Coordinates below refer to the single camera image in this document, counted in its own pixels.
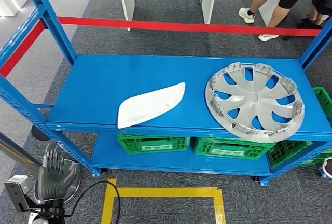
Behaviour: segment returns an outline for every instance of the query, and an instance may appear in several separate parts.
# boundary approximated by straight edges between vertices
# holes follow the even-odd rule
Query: robotic hand
[[[64,173],[65,161],[58,150],[59,146],[54,141],[46,148],[43,166],[38,175],[38,195],[41,201],[63,199],[78,176],[79,165],[77,163],[66,164]]]
[[[26,194],[32,187],[27,176],[16,175],[5,183],[18,212],[31,211],[29,224],[65,224],[63,198],[79,173],[79,165],[64,160],[56,142],[51,142],[38,175],[39,204]]]

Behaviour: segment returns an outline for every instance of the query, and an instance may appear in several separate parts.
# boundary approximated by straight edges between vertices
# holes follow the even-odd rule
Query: white plastic part
[[[252,78],[246,78],[246,69],[251,71]],[[276,81],[268,87],[272,78]],[[293,101],[279,103],[290,96]],[[257,143],[287,139],[297,132],[304,118],[304,104],[297,85],[266,64],[230,64],[208,82],[205,98],[210,112],[222,127]],[[231,116],[234,110],[237,113]],[[275,120],[276,116],[286,121]]]
[[[179,104],[186,83],[131,97],[118,108],[118,128],[131,127],[164,114]]]

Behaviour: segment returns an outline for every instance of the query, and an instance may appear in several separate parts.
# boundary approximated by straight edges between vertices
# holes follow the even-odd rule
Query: shelf caster wheel
[[[257,184],[260,183],[258,176],[251,176],[251,179],[254,181],[255,183],[257,183]]]
[[[251,179],[260,186],[269,186],[269,183],[260,182],[258,176],[251,176]]]
[[[48,141],[51,140],[50,137],[45,135],[44,132],[39,130],[38,128],[35,127],[35,125],[32,128],[32,135],[38,140],[40,141]]]
[[[323,168],[321,166],[318,167],[318,171],[321,178],[323,179],[330,179],[325,172],[323,171]]]
[[[109,171],[107,168],[101,168],[100,175],[106,174]]]

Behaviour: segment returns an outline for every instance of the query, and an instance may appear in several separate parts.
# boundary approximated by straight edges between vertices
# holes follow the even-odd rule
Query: shelf upright post
[[[100,169],[93,166],[91,158],[87,157],[62,132],[52,131],[45,126],[46,117],[2,75],[0,75],[0,97],[48,137],[56,140],[59,146],[91,171],[94,176],[100,175]]]
[[[49,0],[32,0],[32,2],[38,7],[38,5],[44,5],[46,10],[42,17],[45,27],[49,29],[52,36],[55,39],[57,45],[63,52],[64,57],[67,59],[70,66],[72,66],[76,59],[76,53],[68,39],[66,32],[57,19],[54,10],[52,8]]]
[[[332,40],[332,17],[330,17],[324,27],[309,45],[300,58],[302,68],[307,70],[314,60],[320,55]]]

